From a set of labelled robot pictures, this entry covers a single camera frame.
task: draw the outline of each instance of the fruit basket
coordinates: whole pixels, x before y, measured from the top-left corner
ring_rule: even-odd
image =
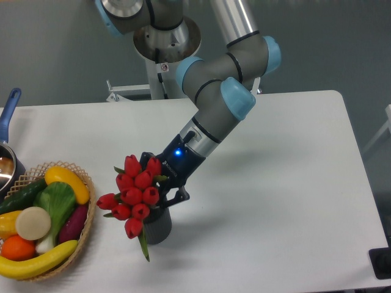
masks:
[[[65,261],[62,261],[59,265],[34,277],[20,279],[21,281],[42,281],[63,272],[66,268],[68,268],[73,263],[73,261],[78,257],[78,255],[84,248],[92,226],[92,221],[95,213],[95,205],[96,205],[95,188],[93,186],[91,177],[88,176],[85,170],[83,170],[81,167],[78,167],[76,164],[58,161],[58,162],[44,163],[42,165],[36,166],[35,168],[31,168],[29,171],[26,171],[24,175],[21,175],[19,177],[19,180],[15,181],[15,184],[11,187],[10,191],[7,193],[6,198],[12,197],[15,192],[19,191],[26,185],[43,178],[46,171],[53,166],[60,166],[72,171],[74,174],[77,175],[79,179],[81,179],[81,181],[87,187],[89,193],[89,200],[85,204],[85,206],[88,207],[86,221],[84,222],[84,228],[82,229],[82,232],[78,239],[76,249]],[[4,240],[0,238],[0,251],[3,244],[4,244]]]

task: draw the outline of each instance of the blue joint cap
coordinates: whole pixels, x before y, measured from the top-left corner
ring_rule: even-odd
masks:
[[[111,22],[110,18],[108,17],[108,15],[106,14],[106,11],[104,10],[103,6],[102,6],[102,3],[100,2],[100,0],[95,0],[95,5],[96,7],[98,8],[98,11],[99,11],[99,14],[100,16],[102,17],[103,21],[104,21],[104,24],[106,25],[107,29],[109,30],[109,32],[115,36],[115,37],[120,37],[122,36],[123,34],[120,33],[120,31],[113,25],[113,23]]]
[[[182,92],[183,92],[183,79],[185,78],[185,74],[187,70],[194,62],[197,62],[199,60],[203,61],[201,58],[196,56],[187,57],[183,59],[183,61],[177,67],[177,72],[175,73],[175,79],[177,80],[177,84],[179,85],[179,87],[182,89]]]
[[[269,36],[263,37],[266,41],[266,44],[268,44],[268,50],[269,50],[269,60],[268,60],[268,67],[266,68],[265,74],[272,72],[273,70],[276,70],[280,64],[281,64],[281,51],[279,44],[276,43],[276,41]]]
[[[244,120],[255,105],[255,97],[235,78],[223,81],[220,91],[228,109],[239,121]]]

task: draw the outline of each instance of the red tulip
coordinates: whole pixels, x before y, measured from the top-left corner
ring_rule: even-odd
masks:
[[[142,201],[149,205],[157,204],[159,201],[159,191],[155,187],[148,187],[142,193]]]
[[[124,190],[128,190],[130,187],[134,186],[134,181],[132,177],[127,174],[118,174],[115,179],[118,189],[123,192]]]
[[[121,193],[120,198],[124,203],[134,206],[142,201],[142,191],[136,187],[130,187],[129,190]]]
[[[118,206],[118,201],[114,199],[114,195],[115,194],[102,195],[97,201],[97,206],[101,209],[113,209]]]
[[[132,215],[132,210],[127,204],[120,203],[111,210],[114,218],[118,220],[126,220]]]
[[[126,156],[125,158],[125,173],[130,177],[136,177],[141,170],[141,164],[135,155]]]
[[[151,171],[153,176],[161,175],[161,163],[159,159],[151,157],[147,163],[147,170]]]
[[[140,235],[142,231],[142,222],[135,218],[130,218],[125,223],[125,232],[128,238],[132,239]]]
[[[152,185],[153,175],[151,171],[145,170],[138,174],[134,179],[134,185],[141,190],[146,189]]]
[[[139,203],[132,208],[132,217],[143,220],[149,216],[149,208],[146,204]]]

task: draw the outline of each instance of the yellow pepper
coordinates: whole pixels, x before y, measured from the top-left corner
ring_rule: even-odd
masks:
[[[77,240],[69,240],[27,261],[11,261],[0,256],[0,275],[16,280],[36,277],[65,261],[77,246]]]
[[[78,204],[85,204],[90,199],[90,193],[83,181],[71,170],[61,167],[50,167],[45,173],[46,184],[49,185],[53,182],[64,182],[69,184],[76,196],[76,202]]]
[[[18,234],[15,228],[16,218],[22,211],[7,212],[0,215],[0,238],[7,238]]]

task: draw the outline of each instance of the green cucumber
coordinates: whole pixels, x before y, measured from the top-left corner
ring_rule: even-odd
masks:
[[[20,211],[32,206],[37,194],[45,189],[45,179],[38,179],[16,191],[0,204],[0,215],[6,212]]]

